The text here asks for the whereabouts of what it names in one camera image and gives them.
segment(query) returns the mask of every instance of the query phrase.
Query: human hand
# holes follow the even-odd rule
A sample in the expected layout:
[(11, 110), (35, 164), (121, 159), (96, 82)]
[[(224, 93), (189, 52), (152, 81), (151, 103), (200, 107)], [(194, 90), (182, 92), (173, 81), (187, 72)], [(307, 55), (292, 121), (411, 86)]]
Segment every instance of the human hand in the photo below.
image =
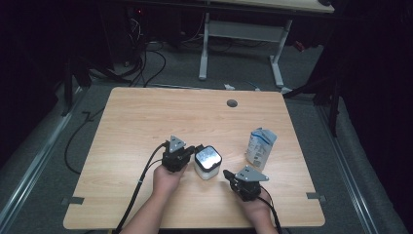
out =
[[(267, 204), (259, 199), (244, 202), (240, 196), (236, 196), (244, 215), (255, 227), (257, 233), (278, 233), (271, 221), (271, 209)], [(259, 196), (268, 203), (271, 203), (270, 195), (263, 188), (261, 188), (261, 194)]]
[(178, 187), (179, 181), (187, 167), (188, 165), (182, 168), (181, 171), (172, 173), (163, 165), (158, 166), (154, 171), (152, 195), (170, 197)]

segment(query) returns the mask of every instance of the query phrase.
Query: gray carpet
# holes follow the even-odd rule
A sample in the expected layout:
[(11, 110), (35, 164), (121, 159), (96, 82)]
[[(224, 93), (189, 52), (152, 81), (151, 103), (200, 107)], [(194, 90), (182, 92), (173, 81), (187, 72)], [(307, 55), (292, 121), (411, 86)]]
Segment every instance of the gray carpet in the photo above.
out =
[[(151, 45), (155, 50), (159, 44)], [(164, 46), (158, 51), (165, 56), (165, 69), (151, 81), (151, 85), (168, 84), (176, 86), (197, 87), (205, 89), (224, 89), (224, 84), (230, 84), (236, 90), (279, 91), (274, 85), (272, 70), (268, 56), (273, 50), (273, 44), (261, 47), (247, 48), (228, 45), (216, 45), (209, 54), (208, 77), (205, 81), (198, 80), (200, 48), (182, 47), (180, 50)], [(317, 61), (322, 48), (314, 48), (299, 53), (294, 48), (286, 47), (280, 60), (284, 83), (288, 88), (297, 88), (307, 81), (311, 70)], [(163, 59), (152, 52), (147, 53), (147, 65), (144, 70), (146, 80), (157, 73), (163, 65)], [(73, 133), (82, 125), (87, 114), (97, 113), (109, 96), (111, 89), (119, 86), (107, 80), (94, 80), (94, 84), (84, 91), (85, 96), (78, 102), (73, 115), (62, 131), (52, 151), (51, 158), (41, 176), (22, 206), (10, 233), (85, 233), (86, 230), (66, 230), (62, 221), (67, 207), (61, 204), (64, 197), (70, 197), (76, 186), (78, 176), (70, 172), (64, 163), (64, 150)], [(316, 191), (323, 195), (326, 201), (321, 203), (326, 223), (315, 228), (289, 228), (285, 233), (364, 233), (357, 212), (343, 182), (335, 159), (335, 151), (330, 143), (329, 134), (323, 126), (316, 108), (309, 99), (311, 95), (303, 95), (287, 99), (286, 104), (308, 164)], [(338, 139), (343, 147), (349, 165), (357, 178), (367, 203), (371, 208), (379, 233), (407, 233), (392, 209), (383, 187), (374, 171), (365, 159), (365, 155), (357, 141), (351, 122), (346, 116), (345, 106), (341, 104), (341, 114), (338, 121)], [(55, 119), (61, 110), (61, 103), (45, 121), (40, 129), (35, 131), (24, 143), (13, 159), (1, 171), (0, 187), (1, 205), (7, 203), (22, 175), (34, 158), (36, 149), (42, 139), (48, 136)], [(68, 161), (77, 171), (81, 171), (87, 157), (98, 126), (100, 114), (82, 128), (73, 138), (68, 148)], [(106, 233), (102, 230), (94, 233)]]

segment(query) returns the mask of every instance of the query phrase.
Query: dark background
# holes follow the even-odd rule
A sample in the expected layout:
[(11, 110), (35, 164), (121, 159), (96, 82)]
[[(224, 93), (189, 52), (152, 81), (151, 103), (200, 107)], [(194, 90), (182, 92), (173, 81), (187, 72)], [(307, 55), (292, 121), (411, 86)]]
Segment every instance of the dark background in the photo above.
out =
[[(78, 4), (46, 0), (1, 3), (0, 165), (53, 108), (55, 90), (70, 57), (83, 56), (107, 68), (113, 68), (114, 62), (131, 61), (131, 48), (136, 44), (129, 40), (131, 26), (124, 20), (131, 16), (130, 9)], [(306, 48), (325, 46), (309, 83), (342, 76), (340, 94), (360, 143), (395, 210), (413, 232), (409, 222), (413, 213), (409, 189), (413, 180), (409, 115), (413, 100), (412, 3), (364, 0), (333, 1), (333, 5), (336, 15), (366, 20), (334, 27), (329, 22), (297, 19), (287, 45), (299, 41)], [(201, 13), (137, 8), (143, 14), (133, 16), (141, 22), (145, 40), (164, 40), (177, 48), (180, 40), (198, 30), (202, 18)], [(337, 72), (340, 62), (345, 68)], [(331, 91), (332, 85), (326, 83), (325, 87)]]

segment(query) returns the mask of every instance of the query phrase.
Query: tabletop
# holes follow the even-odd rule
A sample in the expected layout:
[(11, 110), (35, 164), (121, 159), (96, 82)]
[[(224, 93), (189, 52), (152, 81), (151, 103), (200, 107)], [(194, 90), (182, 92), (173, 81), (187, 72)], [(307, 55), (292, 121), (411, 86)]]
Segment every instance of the tabletop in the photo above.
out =
[[(236, 107), (227, 105), (229, 99)], [(276, 92), (115, 88), (103, 112), (64, 226), (111, 229), (121, 220), (140, 175), (157, 146), (177, 136), (189, 145), (211, 145), (222, 156), (218, 175), (203, 180), (194, 157), (170, 199), (162, 228), (250, 227), (223, 170), (236, 173), (250, 133), (263, 128), (278, 139), (262, 174), (282, 227), (321, 226), (324, 216), (283, 97)], [(154, 158), (161, 159), (162, 152)], [(152, 191), (148, 171), (129, 218)]]

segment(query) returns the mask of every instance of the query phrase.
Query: white container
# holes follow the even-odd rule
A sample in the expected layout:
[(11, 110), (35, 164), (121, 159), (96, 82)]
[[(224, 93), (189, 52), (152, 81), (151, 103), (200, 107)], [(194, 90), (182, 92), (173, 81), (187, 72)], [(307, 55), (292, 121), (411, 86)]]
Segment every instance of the white container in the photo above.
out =
[(210, 179), (219, 173), (221, 162), (221, 155), (212, 146), (207, 146), (195, 155), (195, 171), (202, 179)]

